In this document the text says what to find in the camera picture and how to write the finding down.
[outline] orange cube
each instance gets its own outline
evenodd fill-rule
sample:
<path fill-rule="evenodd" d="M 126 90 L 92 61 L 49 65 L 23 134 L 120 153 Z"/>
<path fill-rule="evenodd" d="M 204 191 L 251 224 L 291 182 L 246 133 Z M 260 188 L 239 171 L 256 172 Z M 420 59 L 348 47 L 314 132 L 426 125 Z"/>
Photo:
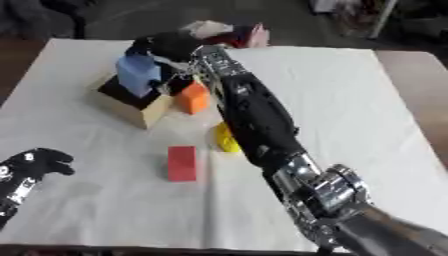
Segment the orange cube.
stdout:
<path fill-rule="evenodd" d="M 194 81 L 176 96 L 176 101 L 185 112 L 193 115 L 208 106 L 208 97 L 207 88 Z"/>

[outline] black robotic glove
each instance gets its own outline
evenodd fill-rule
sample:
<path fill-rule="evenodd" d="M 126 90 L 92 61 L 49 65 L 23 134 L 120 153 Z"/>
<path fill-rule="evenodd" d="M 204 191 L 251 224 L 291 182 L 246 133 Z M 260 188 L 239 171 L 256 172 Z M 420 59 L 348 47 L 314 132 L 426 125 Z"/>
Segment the black robotic glove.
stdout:
<path fill-rule="evenodd" d="M 73 157 L 63 152 L 35 148 L 0 163 L 0 229 L 12 218 L 33 187 L 47 173 L 72 175 Z"/>
<path fill-rule="evenodd" d="M 0 185 L 5 173 L 13 176 L 29 177 L 37 181 L 41 181 L 47 173 L 57 172 L 72 175 L 74 170 L 69 165 L 72 161 L 72 156 L 61 151 L 47 148 L 28 150 L 0 163 Z"/>
<path fill-rule="evenodd" d="M 189 62 L 191 54 L 203 44 L 204 41 L 187 32 L 165 32 L 137 38 L 126 51 L 126 55 L 151 53 L 173 62 Z"/>

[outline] cloth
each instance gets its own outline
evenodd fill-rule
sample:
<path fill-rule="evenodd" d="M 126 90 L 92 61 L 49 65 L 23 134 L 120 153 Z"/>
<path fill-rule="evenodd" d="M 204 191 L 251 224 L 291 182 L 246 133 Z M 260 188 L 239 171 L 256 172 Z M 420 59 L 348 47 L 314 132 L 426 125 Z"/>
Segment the cloth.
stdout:
<path fill-rule="evenodd" d="M 232 32 L 233 26 L 211 20 L 200 20 L 186 25 L 181 30 L 188 31 L 197 39 L 205 39 L 221 33 Z"/>
<path fill-rule="evenodd" d="M 269 45 L 270 32 L 262 23 L 255 26 L 233 26 L 215 21 L 196 21 L 180 31 L 204 40 L 207 44 L 224 44 L 233 48 L 255 48 Z"/>
<path fill-rule="evenodd" d="M 50 41 L 0 110 L 0 159 L 49 147 L 73 155 L 76 170 L 46 176 L 0 242 L 314 250 L 260 170 L 242 154 L 214 148 L 211 128 L 221 121 L 214 107 L 194 116 L 173 109 L 143 131 L 86 98 L 86 87 L 130 44 Z M 321 167 L 356 169 L 378 207 L 448 233 L 448 198 L 441 196 L 448 174 L 372 51 L 230 54 L 291 112 L 298 139 Z M 197 149 L 197 182 L 167 181 L 167 148 L 181 145 Z"/>

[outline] red cube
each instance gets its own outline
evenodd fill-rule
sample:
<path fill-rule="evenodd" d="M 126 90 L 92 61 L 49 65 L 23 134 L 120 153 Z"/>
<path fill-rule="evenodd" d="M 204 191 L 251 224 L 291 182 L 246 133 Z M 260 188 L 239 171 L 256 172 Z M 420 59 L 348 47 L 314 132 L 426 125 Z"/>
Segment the red cube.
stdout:
<path fill-rule="evenodd" d="M 196 150 L 194 146 L 168 148 L 168 180 L 196 180 Z"/>

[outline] yellow object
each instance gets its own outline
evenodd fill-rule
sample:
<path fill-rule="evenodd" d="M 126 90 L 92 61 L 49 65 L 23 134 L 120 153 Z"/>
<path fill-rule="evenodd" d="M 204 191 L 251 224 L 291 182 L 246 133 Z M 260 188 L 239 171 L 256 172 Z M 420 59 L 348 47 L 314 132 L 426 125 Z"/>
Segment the yellow object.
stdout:
<path fill-rule="evenodd" d="M 225 152 L 239 152 L 241 150 L 225 122 L 221 122 L 215 127 L 215 140 L 216 144 Z"/>

